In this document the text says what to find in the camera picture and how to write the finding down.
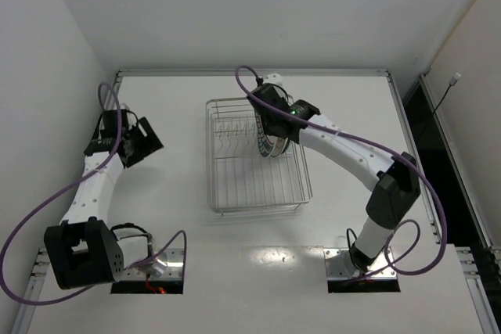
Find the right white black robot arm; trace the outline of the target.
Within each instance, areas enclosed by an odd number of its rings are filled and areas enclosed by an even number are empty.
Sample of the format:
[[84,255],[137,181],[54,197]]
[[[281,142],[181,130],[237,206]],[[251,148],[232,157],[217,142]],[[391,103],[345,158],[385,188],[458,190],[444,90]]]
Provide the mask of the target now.
[[417,176],[400,160],[341,137],[341,131],[312,104],[289,104],[276,84],[261,84],[249,98],[267,136],[312,149],[345,169],[371,192],[367,219],[353,244],[333,259],[345,277],[366,273],[420,195]]

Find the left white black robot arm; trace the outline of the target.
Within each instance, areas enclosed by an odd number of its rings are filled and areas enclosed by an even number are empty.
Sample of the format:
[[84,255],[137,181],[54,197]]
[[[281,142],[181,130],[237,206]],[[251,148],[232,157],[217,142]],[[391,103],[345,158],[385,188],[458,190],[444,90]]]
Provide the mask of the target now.
[[149,232],[119,238],[119,227],[107,222],[120,175],[164,147],[145,117],[131,123],[128,115],[128,110],[100,115],[84,151],[84,180],[61,222],[45,230],[45,248],[61,289],[117,282],[126,269],[148,264],[153,256]]

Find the green red rimmed plate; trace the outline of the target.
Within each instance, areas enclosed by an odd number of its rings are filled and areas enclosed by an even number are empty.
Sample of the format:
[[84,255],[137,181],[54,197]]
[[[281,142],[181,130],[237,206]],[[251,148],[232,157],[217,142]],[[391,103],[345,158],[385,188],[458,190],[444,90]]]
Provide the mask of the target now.
[[270,158],[279,155],[278,138],[276,136],[264,135],[259,140],[259,151],[262,157]]
[[257,129],[258,150],[259,150],[259,140],[260,140],[260,137],[262,137],[262,136],[264,136],[266,134],[265,134],[265,130],[264,130],[263,123],[262,123],[260,115],[257,112],[255,112],[254,116],[255,116],[255,123],[256,123],[256,129]]

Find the white grey rimmed plate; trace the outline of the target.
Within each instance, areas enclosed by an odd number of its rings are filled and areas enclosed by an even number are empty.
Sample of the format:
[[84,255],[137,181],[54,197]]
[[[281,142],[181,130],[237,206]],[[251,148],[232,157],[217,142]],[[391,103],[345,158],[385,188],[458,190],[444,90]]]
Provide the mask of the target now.
[[288,138],[277,138],[273,151],[272,157],[278,157],[284,154],[289,148],[290,140]]

